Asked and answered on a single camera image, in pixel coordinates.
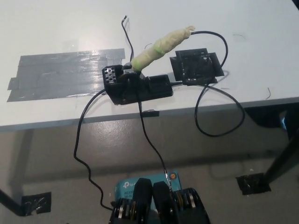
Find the foam-wrapped handle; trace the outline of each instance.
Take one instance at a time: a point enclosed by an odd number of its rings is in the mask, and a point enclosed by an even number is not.
[[[191,31],[195,30],[194,26],[186,27],[185,29],[178,29],[170,32],[165,37],[157,40],[149,49],[144,50],[140,55],[133,58],[132,67],[135,71],[141,71],[154,60],[163,57],[166,53],[173,50],[183,40],[188,39]]]

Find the teal box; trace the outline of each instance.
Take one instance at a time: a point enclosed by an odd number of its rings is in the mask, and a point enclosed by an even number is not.
[[[156,175],[149,175],[149,176],[140,176],[140,177],[150,179],[152,184],[154,184],[156,182],[160,182],[160,181],[164,181],[165,183],[167,183],[164,173],[156,174]],[[115,200],[117,201],[120,198],[132,199],[134,186],[140,177],[129,178],[129,179],[119,181],[117,183],[117,185],[115,186]],[[179,182],[178,173],[176,171],[169,172],[168,177],[171,179],[171,186],[172,186],[173,191],[182,189],[181,183]],[[150,209],[151,210],[156,209],[153,198],[151,201]]]

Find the black metal pole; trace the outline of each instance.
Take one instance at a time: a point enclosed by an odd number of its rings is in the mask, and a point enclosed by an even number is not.
[[[267,172],[264,174],[264,180],[267,183],[275,180],[275,176],[280,169],[287,163],[287,161],[295,154],[299,147],[299,133],[296,133],[289,141],[283,152],[274,160]]]
[[[25,208],[15,202],[11,197],[5,194],[0,189],[0,203],[3,204],[6,208],[11,210],[17,216],[25,216]]]

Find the table leg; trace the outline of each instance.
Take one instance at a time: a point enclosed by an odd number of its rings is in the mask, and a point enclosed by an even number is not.
[[[11,210],[17,216],[25,216],[26,215],[25,207],[22,205],[19,205],[17,202],[15,202],[11,197],[9,197],[7,194],[5,194],[1,189],[0,189],[0,203],[3,204],[7,209]]]

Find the wire end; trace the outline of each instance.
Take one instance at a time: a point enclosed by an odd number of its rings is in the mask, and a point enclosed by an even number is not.
[[[121,21],[122,23],[126,20],[127,15],[125,15],[125,17],[123,18],[123,20]]]

